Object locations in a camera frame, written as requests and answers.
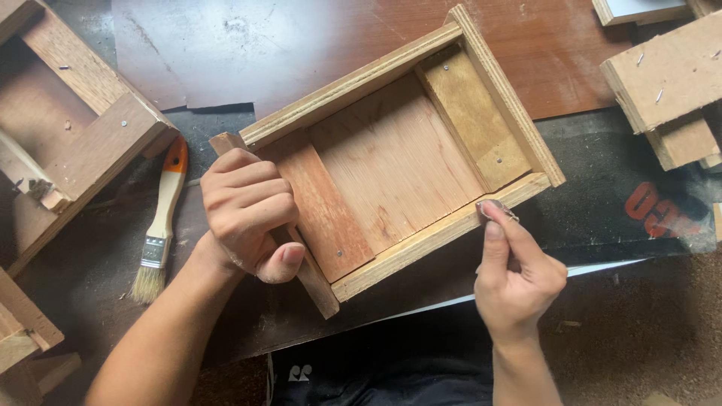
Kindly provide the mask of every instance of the right hand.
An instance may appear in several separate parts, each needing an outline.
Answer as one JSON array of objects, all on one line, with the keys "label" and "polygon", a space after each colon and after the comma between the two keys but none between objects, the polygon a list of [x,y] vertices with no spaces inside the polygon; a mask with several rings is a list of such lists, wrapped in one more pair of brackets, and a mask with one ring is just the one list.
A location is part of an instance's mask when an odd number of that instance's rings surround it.
[{"label": "right hand", "polygon": [[219,265],[239,267],[267,283],[291,280],[305,247],[277,246],[269,230],[295,224],[298,207],[291,184],[275,164],[235,148],[220,156],[201,178],[208,225],[222,250]]},{"label": "right hand", "polygon": [[[483,201],[493,220],[486,225],[484,256],[474,295],[495,345],[538,340],[536,324],[567,281],[567,267],[546,255],[534,238],[493,202]],[[508,269],[509,251],[521,271]]]}]

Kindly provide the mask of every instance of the metal ferrule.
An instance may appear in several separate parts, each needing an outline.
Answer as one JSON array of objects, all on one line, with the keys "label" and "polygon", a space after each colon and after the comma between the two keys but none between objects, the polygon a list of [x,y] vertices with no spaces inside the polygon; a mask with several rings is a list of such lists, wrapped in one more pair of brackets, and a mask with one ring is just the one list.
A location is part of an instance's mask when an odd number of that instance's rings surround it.
[{"label": "metal ferrule", "polygon": [[140,259],[141,267],[162,268],[165,266],[166,238],[145,237],[143,256]]}]

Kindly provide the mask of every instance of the orange brush handle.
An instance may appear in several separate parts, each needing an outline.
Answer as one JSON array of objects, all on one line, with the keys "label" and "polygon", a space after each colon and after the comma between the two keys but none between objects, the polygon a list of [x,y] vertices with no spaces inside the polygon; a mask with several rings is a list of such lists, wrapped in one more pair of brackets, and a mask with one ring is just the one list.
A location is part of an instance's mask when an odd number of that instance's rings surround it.
[{"label": "orange brush handle", "polygon": [[168,172],[185,173],[188,170],[188,145],[182,136],[173,141],[165,156],[163,170]]}]

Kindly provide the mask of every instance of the brush handle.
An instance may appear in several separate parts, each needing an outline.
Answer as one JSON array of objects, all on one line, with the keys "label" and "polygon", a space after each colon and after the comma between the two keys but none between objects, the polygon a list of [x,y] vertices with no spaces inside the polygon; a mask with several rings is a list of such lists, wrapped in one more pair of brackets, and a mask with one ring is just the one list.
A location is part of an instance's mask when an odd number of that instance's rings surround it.
[{"label": "brush handle", "polygon": [[168,155],[165,156],[163,172],[160,174],[158,208],[146,236],[166,239],[173,237],[173,228],[171,227],[173,210],[178,196],[181,194],[187,169],[188,146],[183,137],[178,137],[170,146]]}]

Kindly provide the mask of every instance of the wooden tray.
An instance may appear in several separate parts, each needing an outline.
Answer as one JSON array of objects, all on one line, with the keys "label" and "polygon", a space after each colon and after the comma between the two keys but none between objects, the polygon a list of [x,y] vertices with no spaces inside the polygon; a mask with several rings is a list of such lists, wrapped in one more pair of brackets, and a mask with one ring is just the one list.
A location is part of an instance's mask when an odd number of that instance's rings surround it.
[{"label": "wooden tray", "polygon": [[[17,273],[130,160],[178,130],[45,4],[0,0],[1,265]],[[47,193],[31,197],[30,181]]]},{"label": "wooden tray", "polygon": [[292,184],[338,301],[478,227],[479,198],[513,207],[565,181],[461,5],[240,135]]}]

